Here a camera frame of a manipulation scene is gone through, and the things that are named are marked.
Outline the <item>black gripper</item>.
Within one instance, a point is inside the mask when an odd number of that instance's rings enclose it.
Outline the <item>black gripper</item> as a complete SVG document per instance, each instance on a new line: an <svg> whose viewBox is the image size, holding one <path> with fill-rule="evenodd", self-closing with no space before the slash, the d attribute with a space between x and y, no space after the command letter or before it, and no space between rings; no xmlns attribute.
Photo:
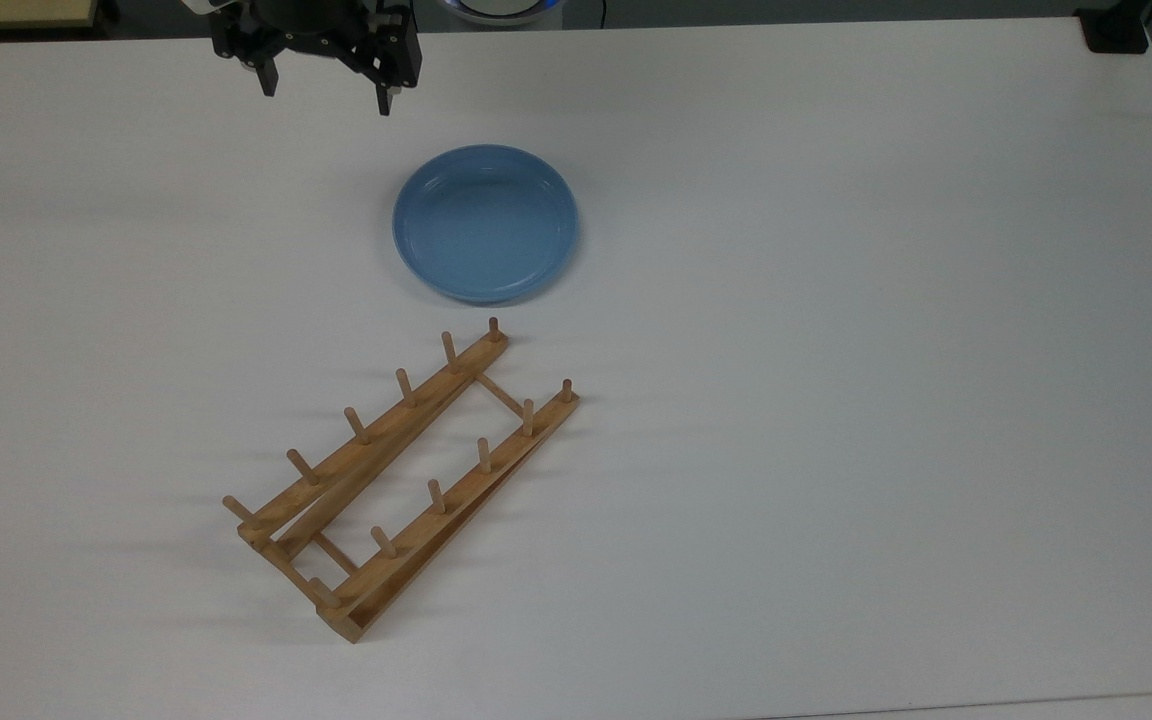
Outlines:
<svg viewBox="0 0 1152 720"><path fill-rule="evenodd" d="M338 60L376 86L380 118L420 77L410 1L212 1L211 41L219 58L256 74L265 97L276 94L280 54Z"/></svg>

